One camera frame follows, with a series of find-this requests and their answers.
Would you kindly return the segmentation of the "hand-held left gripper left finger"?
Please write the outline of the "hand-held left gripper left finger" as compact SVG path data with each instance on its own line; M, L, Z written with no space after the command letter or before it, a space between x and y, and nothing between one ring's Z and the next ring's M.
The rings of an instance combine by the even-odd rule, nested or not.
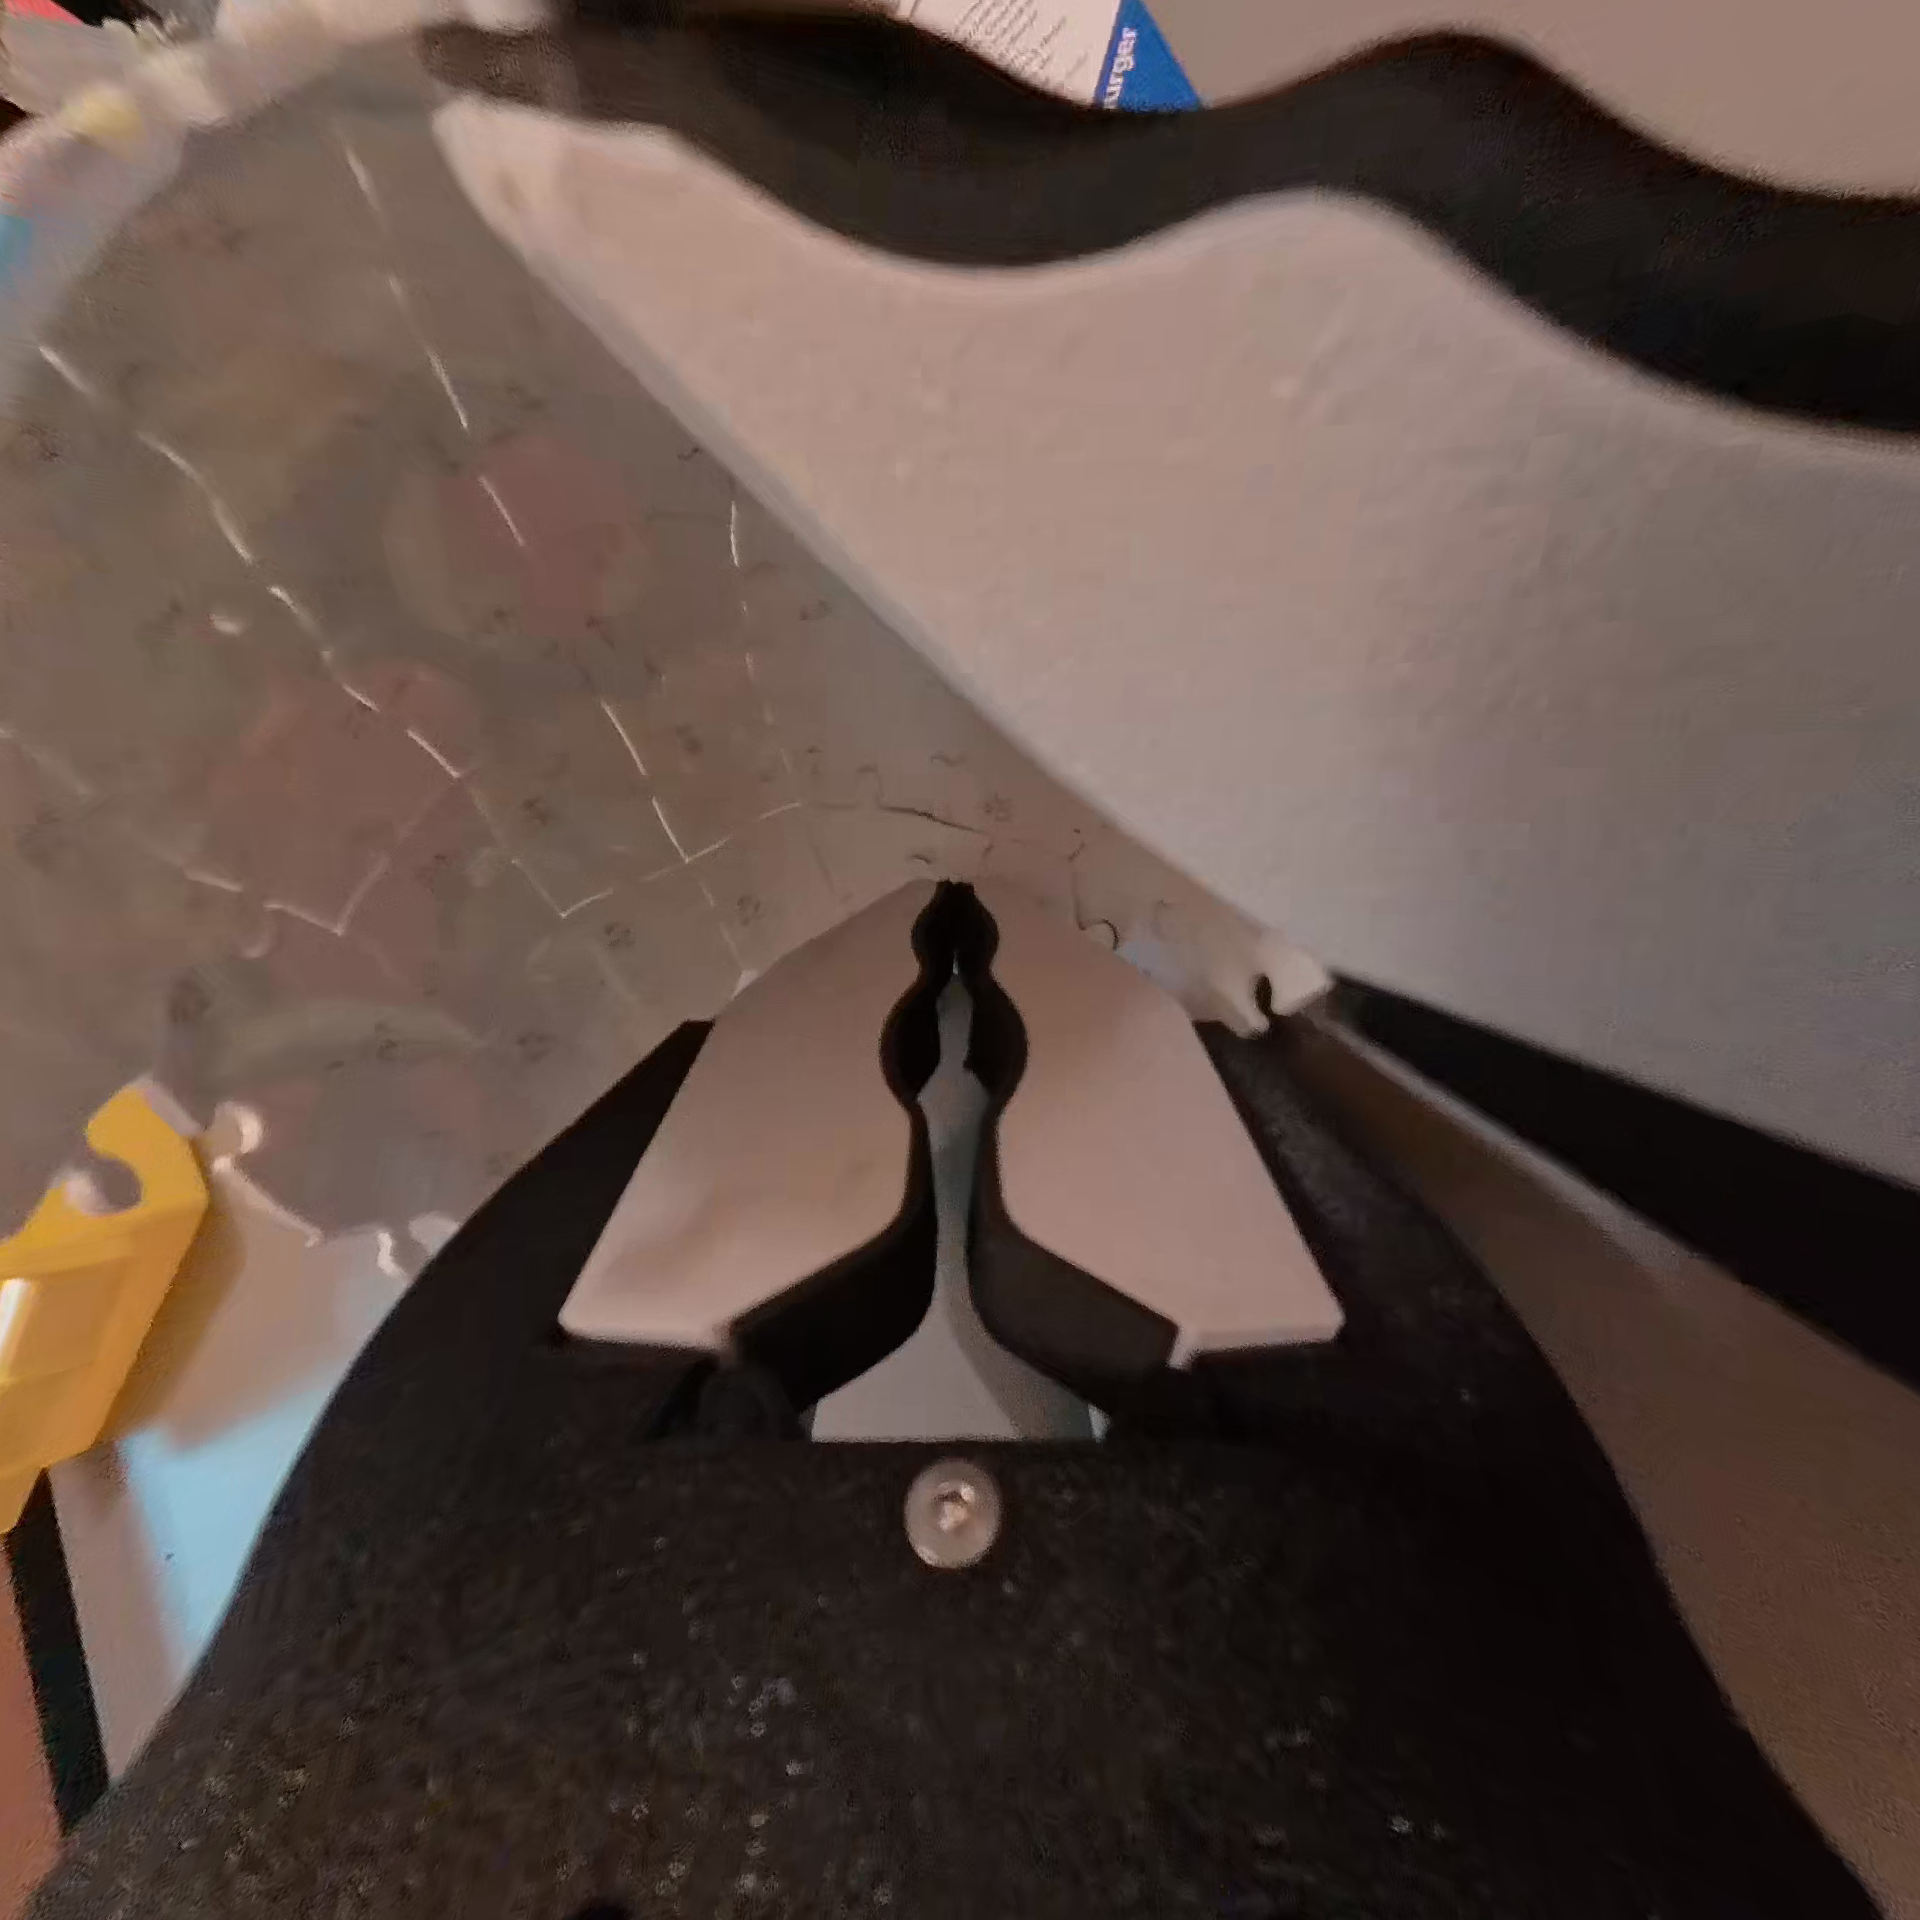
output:
M752 1323L914 1216L949 903L912 880L728 1003L583 1261L567 1336L745 1355Z

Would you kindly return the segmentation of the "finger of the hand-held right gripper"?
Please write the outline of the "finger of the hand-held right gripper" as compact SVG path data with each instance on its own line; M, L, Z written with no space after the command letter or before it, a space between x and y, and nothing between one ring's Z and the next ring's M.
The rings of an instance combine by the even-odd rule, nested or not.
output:
M1917 5L464 5L488 223L1333 972L1917 1180Z

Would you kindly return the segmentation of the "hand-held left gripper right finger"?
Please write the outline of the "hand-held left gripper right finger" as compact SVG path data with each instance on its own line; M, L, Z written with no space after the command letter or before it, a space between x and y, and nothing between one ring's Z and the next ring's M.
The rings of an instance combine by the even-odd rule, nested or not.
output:
M1186 1008L1033 897L977 903L985 1327L1038 1368L1330 1343L1344 1310Z

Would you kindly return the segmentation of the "colourful puzzle ball shell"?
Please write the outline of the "colourful puzzle ball shell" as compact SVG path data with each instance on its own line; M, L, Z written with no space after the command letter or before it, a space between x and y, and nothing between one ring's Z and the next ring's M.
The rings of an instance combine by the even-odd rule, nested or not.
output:
M5 1225L146 1083L425 1247L678 1024L991 876L1259 1028L1329 976L1054 781L494 237L406 45L5 132Z

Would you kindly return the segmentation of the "white paper leaflet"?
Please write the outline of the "white paper leaflet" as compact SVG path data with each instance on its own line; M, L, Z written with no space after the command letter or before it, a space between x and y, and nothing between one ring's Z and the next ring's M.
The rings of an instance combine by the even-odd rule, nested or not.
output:
M891 12L1075 105L1104 111L1203 105L1149 1L895 1Z

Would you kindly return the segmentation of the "yellow plastic bin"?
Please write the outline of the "yellow plastic bin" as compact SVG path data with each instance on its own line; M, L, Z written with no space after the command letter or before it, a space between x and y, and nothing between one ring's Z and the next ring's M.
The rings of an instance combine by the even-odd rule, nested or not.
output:
M85 1211L56 1184L3 1245L3 1532L42 1475L96 1447L209 1211L193 1135L149 1086L115 1093L88 1145L137 1182Z

